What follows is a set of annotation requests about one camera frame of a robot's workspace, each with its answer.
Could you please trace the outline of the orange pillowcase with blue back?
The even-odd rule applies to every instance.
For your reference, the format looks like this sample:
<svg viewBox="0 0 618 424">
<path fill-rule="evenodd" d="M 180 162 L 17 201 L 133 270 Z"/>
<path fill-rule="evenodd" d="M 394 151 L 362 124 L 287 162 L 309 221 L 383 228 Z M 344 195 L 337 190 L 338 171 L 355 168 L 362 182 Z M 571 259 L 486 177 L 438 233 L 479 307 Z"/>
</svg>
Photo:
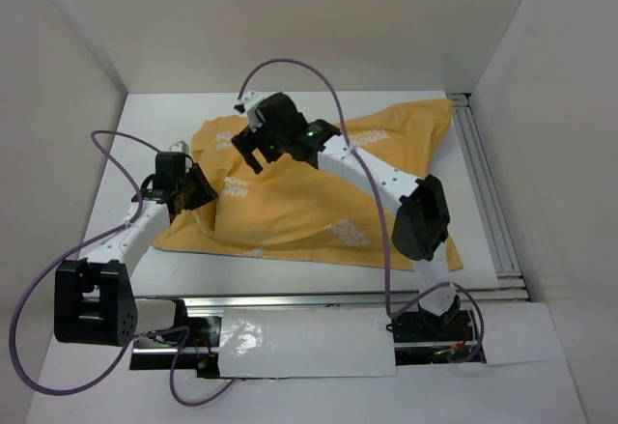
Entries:
<svg viewBox="0 0 618 424">
<path fill-rule="evenodd" d="M 452 108 L 449 99 L 397 103 L 347 120 L 346 125 L 353 144 L 424 177 L 451 127 Z M 194 134 L 193 158 L 218 199 L 178 215 L 154 247 L 382 267 L 382 237 L 373 196 L 287 155 L 255 174 L 231 143 L 244 125 L 237 115 L 218 117 L 204 122 Z"/>
</svg>

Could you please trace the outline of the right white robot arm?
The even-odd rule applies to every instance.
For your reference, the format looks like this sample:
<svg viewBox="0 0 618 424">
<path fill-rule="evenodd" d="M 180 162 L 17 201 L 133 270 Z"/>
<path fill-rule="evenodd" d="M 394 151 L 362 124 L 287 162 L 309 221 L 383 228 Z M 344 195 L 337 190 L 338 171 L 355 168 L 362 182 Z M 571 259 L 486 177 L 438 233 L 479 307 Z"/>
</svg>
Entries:
<svg viewBox="0 0 618 424">
<path fill-rule="evenodd" d="M 414 303 L 423 331 L 433 339 L 452 331 L 461 301 L 448 267 L 450 213 L 441 181 L 433 175 L 419 178 L 368 153 L 351 142 L 345 124 L 308 122 L 283 93 L 247 91 L 238 96 L 234 108 L 246 117 L 247 126 L 232 144 L 255 173 L 263 170 L 256 154 L 268 163 L 289 155 L 371 195 L 380 219 L 393 215 L 393 226 L 380 227 L 384 249 L 396 249 L 419 274 L 420 293 Z"/>
</svg>

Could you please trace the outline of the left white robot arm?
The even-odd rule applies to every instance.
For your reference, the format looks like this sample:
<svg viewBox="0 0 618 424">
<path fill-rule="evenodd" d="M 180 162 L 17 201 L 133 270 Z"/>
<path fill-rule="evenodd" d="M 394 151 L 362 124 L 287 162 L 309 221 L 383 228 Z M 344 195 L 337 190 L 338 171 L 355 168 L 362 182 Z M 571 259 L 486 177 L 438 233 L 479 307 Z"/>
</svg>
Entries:
<svg viewBox="0 0 618 424">
<path fill-rule="evenodd" d="M 131 197 L 120 229 L 54 273 L 54 336 L 64 343 L 123 347 L 140 329 L 130 276 L 174 219 L 218 198 L 190 155 L 159 152 Z"/>
</svg>

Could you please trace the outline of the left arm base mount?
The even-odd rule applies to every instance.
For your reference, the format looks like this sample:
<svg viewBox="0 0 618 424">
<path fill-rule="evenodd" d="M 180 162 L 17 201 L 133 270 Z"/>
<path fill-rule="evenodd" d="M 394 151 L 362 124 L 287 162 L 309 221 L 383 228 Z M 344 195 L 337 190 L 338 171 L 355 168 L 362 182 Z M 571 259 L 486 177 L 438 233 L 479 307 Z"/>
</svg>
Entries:
<svg viewBox="0 0 618 424">
<path fill-rule="evenodd" d="M 218 379 L 218 352 L 221 334 L 221 314 L 188 315 L 180 326 L 190 331 L 176 362 L 176 371 L 192 371 L 201 379 Z M 142 337 L 133 343 L 130 354 L 131 371 L 168 371 L 172 366 L 184 333 L 182 331 Z"/>
</svg>

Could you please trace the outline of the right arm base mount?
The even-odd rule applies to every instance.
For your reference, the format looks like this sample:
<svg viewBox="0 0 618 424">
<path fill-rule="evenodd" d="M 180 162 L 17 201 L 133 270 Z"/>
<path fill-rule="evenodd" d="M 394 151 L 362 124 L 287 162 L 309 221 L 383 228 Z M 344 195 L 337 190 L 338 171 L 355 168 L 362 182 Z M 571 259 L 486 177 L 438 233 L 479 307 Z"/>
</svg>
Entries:
<svg viewBox="0 0 618 424">
<path fill-rule="evenodd" d="M 463 362 L 474 350 L 480 333 L 471 310 L 461 310 L 445 328 L 431 325 L 417 311 L 391 321 L 397 366 L 437 365 Z"/>
</svg>

